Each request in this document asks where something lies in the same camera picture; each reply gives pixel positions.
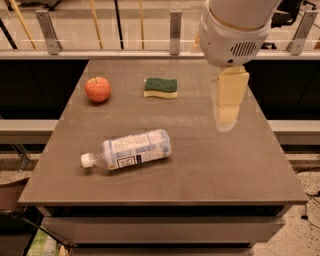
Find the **wooden post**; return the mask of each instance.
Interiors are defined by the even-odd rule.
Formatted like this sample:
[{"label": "wooden post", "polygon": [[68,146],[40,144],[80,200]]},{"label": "wooden post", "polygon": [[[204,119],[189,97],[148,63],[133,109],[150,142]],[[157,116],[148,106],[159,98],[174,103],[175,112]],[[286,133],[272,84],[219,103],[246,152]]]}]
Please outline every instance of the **wooden post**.
[{"label": "wooden post", "polygon": [[144,31],[143,31],[143,8],[142,8],[142,0],[139,0],[140,4],[140,29],[141,29],[141,46],[144,49]]},{"label": "wooden post", "polygon": [[20,12],[20,10],[19,10],[19,7],[17,6],[16,1],[15,1],[15,0],[9,0],[9,1],[10,1],[10,4],[11,4],[14,12],[18,15],[18,18],[19,18],[19,20],[20,20],[20,22],[21,22],[21,25],[22,25],[24,31],[26,32],[26,34],[27,34],[27,36],[28,36],[28,38],[29,38],[29,40],[30,40],[33,48],[34,48],[34,49],[37,49],[37,47],[36,47],[36,45],[35,45],[35,43],[34,43],[34,39],[33,39],[32,36],[31,36],[31,33],[30,33],[29,29],[28,29],[27,24],[25,23],[25,21],[24,21],[24,19],[23,19],[23,17],[22,17],[22,14],[21,14],[21,12]]},{"label": "wooden post", "polygon": [[97,32],[97,36],[98,36],[98,40],[99,40],[100,49],[103,49],[103,45],[102,45],[102,41],[101,41],[101,37],[100,37],[100,31],[99,31],[99,27],[98,27],[97,13],[96,13],[96,9],[94,7],[93,0],[90,0],[90,5],[91,5],[91,12],[92,12],[93,20],[94,20],[94,25],[96,27],[96,32]]}]

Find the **bottle label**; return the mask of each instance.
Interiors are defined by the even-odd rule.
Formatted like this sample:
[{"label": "bottle label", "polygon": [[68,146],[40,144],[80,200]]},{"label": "bottle label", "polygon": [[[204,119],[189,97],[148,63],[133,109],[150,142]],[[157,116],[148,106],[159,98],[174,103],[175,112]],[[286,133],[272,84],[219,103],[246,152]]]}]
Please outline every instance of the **bottle label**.
[{"label": "bottle label", "polygon": [[167,157],[171,152],[169,136],[161,129],[107,140],[103,147],[109,170]]},{"label": "bottle label", "polygon": [[111,146],[114,153],[149,146],[148,136],[146,134],[127,136],[112,141]]}]

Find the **cable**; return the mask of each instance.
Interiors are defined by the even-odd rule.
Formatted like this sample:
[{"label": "cable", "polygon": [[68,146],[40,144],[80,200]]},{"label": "cable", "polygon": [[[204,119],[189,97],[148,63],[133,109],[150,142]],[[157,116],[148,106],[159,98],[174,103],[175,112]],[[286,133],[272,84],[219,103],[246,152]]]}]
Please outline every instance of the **cable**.
[{"label": "cable", "polygon": [[[313,196],[310,196],[310,198],[313,199],[313,200],[315,200],[318,204],[320,204],[320,202],[319,202],[318,200],[314,199]],[[305,214],[301,216],[301,219],[308,221],[311,226],[320,229],[320,226],[317,226],[317,225],[313,224],[313,223],[309,220],[307,205],[305,205]]]},{"label": "cable", "polygon": [[8,216],[10,216],[11,218],[17,218],[19,217],[22,221],[24,221],[25,223],[37,228],[37,229],[40,229],[41,231],[43,231],[44,233],[46,233],[48,236],[52,237],[54,240],[56,240],[59,244],[62,244],[64,247],[67,247],[67,248],[76,248],[78,247],[77,244],[73,244],[69,241],[67,241],[65,238],[62,238],[64,240],[64,242],[57,238],[58,234],[55,234],[53,232],[50,232],[48,230],[46,230],[45,228],[33,223],[32,221],[30,221],[29,219],[27,219],[22,213],[20,212],[17,212],[17,211],[9,211],[8,213]]}]

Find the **yellow sponge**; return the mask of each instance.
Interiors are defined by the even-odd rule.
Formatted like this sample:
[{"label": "yellow sponge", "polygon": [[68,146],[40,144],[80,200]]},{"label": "yellow sponge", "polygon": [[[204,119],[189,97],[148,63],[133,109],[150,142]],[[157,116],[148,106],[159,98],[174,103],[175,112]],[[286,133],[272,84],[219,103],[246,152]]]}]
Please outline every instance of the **yellow sponge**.
[{"label": "yellow sponge", "polygon": [[175,99],[178,97],[177,79],[148,78],[145,80],[144,97]]}]

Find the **metal rail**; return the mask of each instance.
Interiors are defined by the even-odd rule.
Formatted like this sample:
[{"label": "metal rail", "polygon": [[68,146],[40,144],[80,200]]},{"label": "metal rail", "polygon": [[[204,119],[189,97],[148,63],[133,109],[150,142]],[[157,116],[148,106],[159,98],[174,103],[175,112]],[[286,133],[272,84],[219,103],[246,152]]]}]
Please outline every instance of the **metal rail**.
[{"label": "metal rail", "polygon": [[[0,144],[46,144],[58,120],[0,120]],[[320,121],[269,120],[282,145],[320,145]]]}]

